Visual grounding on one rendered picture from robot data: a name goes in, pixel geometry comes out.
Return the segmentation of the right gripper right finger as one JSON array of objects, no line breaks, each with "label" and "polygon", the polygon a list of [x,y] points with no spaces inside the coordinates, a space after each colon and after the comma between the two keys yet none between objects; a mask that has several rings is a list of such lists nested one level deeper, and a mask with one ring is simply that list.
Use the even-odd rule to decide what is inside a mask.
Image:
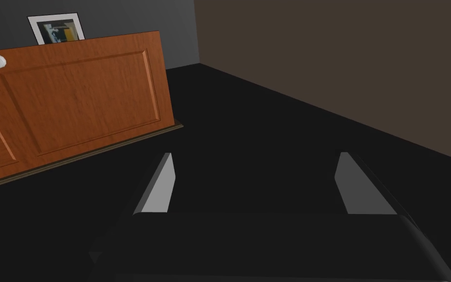
[{"label": "right gripper right finger", "polygon": [[406,214],[404,207],[356,153],[339,154],[334,179],[349,214]]}]

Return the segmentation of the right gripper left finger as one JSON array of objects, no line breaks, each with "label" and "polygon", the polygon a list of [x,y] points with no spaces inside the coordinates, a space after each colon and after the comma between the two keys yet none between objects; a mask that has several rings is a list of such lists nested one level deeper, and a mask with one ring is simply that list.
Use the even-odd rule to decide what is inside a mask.
[{"label": "right gripper left finger", "polygon": [[140,197],[133,214],[141,212],[167,212],[176,181],[171,153],[165,153]]}]

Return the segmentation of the brown wooden door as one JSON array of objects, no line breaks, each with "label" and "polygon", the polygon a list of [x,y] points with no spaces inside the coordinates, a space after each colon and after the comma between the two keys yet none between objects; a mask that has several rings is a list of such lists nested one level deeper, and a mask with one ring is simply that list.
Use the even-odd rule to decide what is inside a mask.
[{"label": "brown wooden door", "polygon": [[0,181],[175,125],[158,31],[0,55]]}]

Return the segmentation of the white framed wall picture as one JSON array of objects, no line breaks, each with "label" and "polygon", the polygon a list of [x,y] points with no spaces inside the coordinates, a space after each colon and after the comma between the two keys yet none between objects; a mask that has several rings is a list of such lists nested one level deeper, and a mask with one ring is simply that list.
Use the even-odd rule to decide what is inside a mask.
[{"label": "white framed wall picture", "polygon": [[27,20],[39,45],[85,38],[77,13],[29,16]]}]

